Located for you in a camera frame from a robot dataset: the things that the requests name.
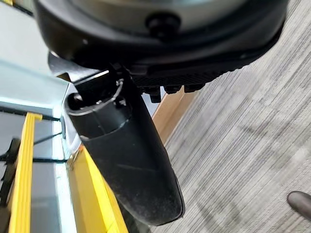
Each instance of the metal frame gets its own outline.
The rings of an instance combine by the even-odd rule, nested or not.
[[[85,147],[68,161],[68,176],[77,233],[128,232],[113,192]]]
[[[31,183],[34,154],[35,121],[42,115],[28,113],[17,157],[17,169],[8,208],[11,212],[8,233],[30,233]]]

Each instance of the black plastic housing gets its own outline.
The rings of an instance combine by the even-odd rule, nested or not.
[[[113,99],[67,113],[116,198],[139,221],[162,225],[182,217],[185,206],[167,152],[140,93],[124,81]]]
[[[161,41],[110,28],[69,0],[34,2],[43,38],[60,57],[95,69],[119,62],[142,91],[185,85],[189,92],[264,55],[278,41],[288,4],[249,0],[211,25]]]

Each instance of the black plastic cover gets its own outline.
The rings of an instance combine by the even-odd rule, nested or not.
[[[69,99],[66,110],[83,144],[130,214],[155,226],[182,217],[184,201],[168,154],[130,80],[115,101],[73,109]]]

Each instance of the wall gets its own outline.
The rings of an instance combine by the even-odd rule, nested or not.
[[[59,105],[68,83],[51,75],[35,20],[0,2],[0,101]]]
[[[35,20],[0,2],[0,59],[49,74],[48,48]]]

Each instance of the black bar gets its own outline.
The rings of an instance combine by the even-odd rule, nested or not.
[[[0,156],[0,162],[6,162],[6,155]],[[33,163],[55,163],[55,164],[63,164],[66,163],[67,159],[45,159],[45,158],[33,158]]]
[[[26,116],[27,113],[28,113],[27,111],[23,111],[23,110],[19,110],[19,109],[14,109],[14,108],[7,108],[7,107],[2,107],[2,106],[0,106],[0,112],[20,115],[20,116]],[[52,116],[43,115],[41,113],[35,113],[35,114],[42,115],[42,119],[43,120],[60,121],[59,118],[55,118],[55,117],[52,117]]]
[[[64,164],[67,159],[44,159],[44,158],[33,158],[33,163],[54,163],[54,164]]]
[[[20,10],[21,12],[23,12],[23,13],[25,13],[25,14],[31,16],[31,17],[34,17],[33,12],[31,12],[30,10],[27,10],[26,8],[24,8],[24,7],[22,7],[22,6],[18,5],[18,4],[16,4],[16,3],[14,3],[14,2],[13,2],[13,7],[14,7],[15,9],[18,9],[18,10]]]
[[[50,135],[50,136],[41,138],[41,139],[39,139],[38,141],[35,141],[35,142],[34,142],[34,145],[39,144],[39,143],[41,143],[41,142],[45,142],[45,141],[47,141],[47,140],[49,140],[49,139],[51,139],[51,138],[54,138],[54,137],[56,137],[56,136],[58,136],[58,135],[60,135],[60,134],[62,134],[62,133],[63,133],[63,132],[60,132],[60,133],[57,133],[57,134],[54,134],[54,135]]]

